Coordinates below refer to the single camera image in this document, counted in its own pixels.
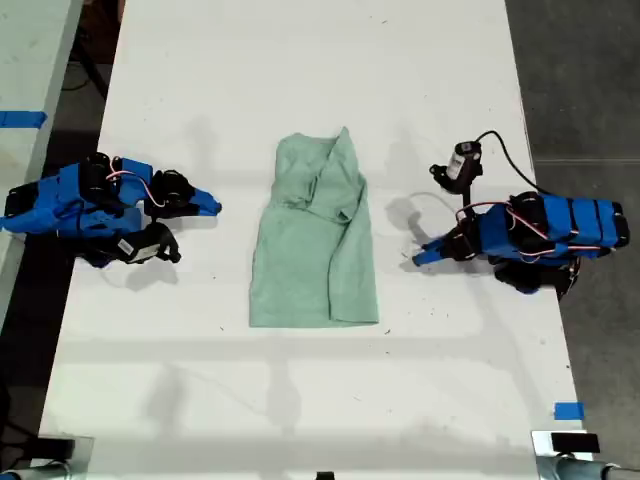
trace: white tabletop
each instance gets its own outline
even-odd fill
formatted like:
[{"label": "white tabletop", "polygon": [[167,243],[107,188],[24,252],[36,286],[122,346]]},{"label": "white tabletop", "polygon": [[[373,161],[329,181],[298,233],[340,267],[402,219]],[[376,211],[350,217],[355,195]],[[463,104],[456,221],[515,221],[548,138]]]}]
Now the white tabletop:
[{"label": "white tabletop", "polygon": [[[40,130],[0,128],[0,215],[13,187],[38,180],[82,0],[0,1],[0,110],[44,111]],[[23,244],[0,233],[0,328]]]},{"label": "white tabletop", "polygon": [[[406,265],[461,199],[429,174],[495,128],[531,174],[502,0],[129,0],[100,149],[224,205],[172,221],[177,265],[76,262],[42,432],[96,438],[96,478],[537,478],[531,430],[575,401],[555,294],[481,260]],[[381,322],[254,330],[278,141],[349,127],[369,181]],[[474,200],[526,190],[487,141]]]}]

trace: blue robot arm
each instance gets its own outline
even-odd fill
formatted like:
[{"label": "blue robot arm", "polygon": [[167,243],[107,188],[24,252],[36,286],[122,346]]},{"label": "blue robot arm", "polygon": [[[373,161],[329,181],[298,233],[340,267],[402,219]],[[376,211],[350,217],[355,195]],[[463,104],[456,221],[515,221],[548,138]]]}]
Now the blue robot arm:
[{"label": "blue robot arm", "polygon": [[[493,206],[477,214],[476,204],[470,203],[470,187],[483,173],[480,140],[487,135],[497,137],[511,166],[537,192],[512,196],[506,202],[483,202]],[[629,227],[619,203],[565,198],[541,189],[515,166],[493,130],[456,145],[449,166],[433,165],[430,171],[446,191],[463,195],[465,215],[449,233],[423,245],[423,251],[413,257],[417,266],[485,254],[496,265],[500,281],[524,293],[553,285],[560,298],[575,283],[581,258],[601,257],[629,243]]]},{"label": "blue robot arm", "polygon": [[12,189],[0,227],[14,233],[55,232],[85,253],[111,251],[111,259],[129,263],[149,258],[118,247],[131,235],[140,249],[146,244],[172,246],[175,254],[169,259],[177,261],[177,244],[166,227],[142,229],[137,208],[141,201],[152,224],[159,218],[216,216],[222,209],[211,194],[193,187],[175,170],[154,174],[150,165],[96,153],[62,168],[57,175]]}]

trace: folded towel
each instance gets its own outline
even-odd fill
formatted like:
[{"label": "folded towel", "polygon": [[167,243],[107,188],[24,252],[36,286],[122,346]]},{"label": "folded towel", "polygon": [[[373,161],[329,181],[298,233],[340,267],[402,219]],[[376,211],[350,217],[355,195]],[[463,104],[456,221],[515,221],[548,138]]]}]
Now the folded towel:
[{"label": "folded towel", "polygon": [[349,131],[331,139],[287,137],[260,221],[251,326],[377,322],[367,184]]}]

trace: white label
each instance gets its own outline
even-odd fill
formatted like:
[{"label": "white label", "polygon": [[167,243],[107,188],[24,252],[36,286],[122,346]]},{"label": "white label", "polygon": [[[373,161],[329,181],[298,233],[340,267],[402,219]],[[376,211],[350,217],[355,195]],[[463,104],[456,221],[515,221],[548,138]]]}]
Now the white label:
[{"label": "white label", "polygon": [[449,160],[449,166],[447,167],[447,177],[451,180],[457,179],[458,175],[460,175],[460,170],[462,170],[462,166],[464,165],[464,160],[464,157],[453,152],[451,160]]},{"label": "white label", "polygon": [[150,245],[145,248],[141,248],[140,250],[138,250],[138,254],[135,257],[133,257],[133,260],[130,260],[130,261],[139,262],[140,260],[144,260],[146,258],[155,257],[156,253],[158,253],[158,250],[160,250],[160,244],[158,243],[156,243],[155,245]]},{"label": "white label", "polygon": [[127,255],[131,255],[133,253],[133,247],[124,238],[118,242],[118,247]]}]

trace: blue painter's tape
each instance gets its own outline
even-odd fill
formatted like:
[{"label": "blue painter's tape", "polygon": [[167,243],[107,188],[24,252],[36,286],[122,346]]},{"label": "blue painter's tape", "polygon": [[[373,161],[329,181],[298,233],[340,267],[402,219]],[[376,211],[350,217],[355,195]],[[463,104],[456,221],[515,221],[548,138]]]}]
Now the blue painter's tape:
[{"label": "blue painter's tape", "polygon": [[553,416],[556,420],[584,420],[584,405],[582,402],[556,402]]},{"label": "blue painter's tape", "polygon": [[0,128],[40,128],[46,120],[44,112],[0,110]]}]

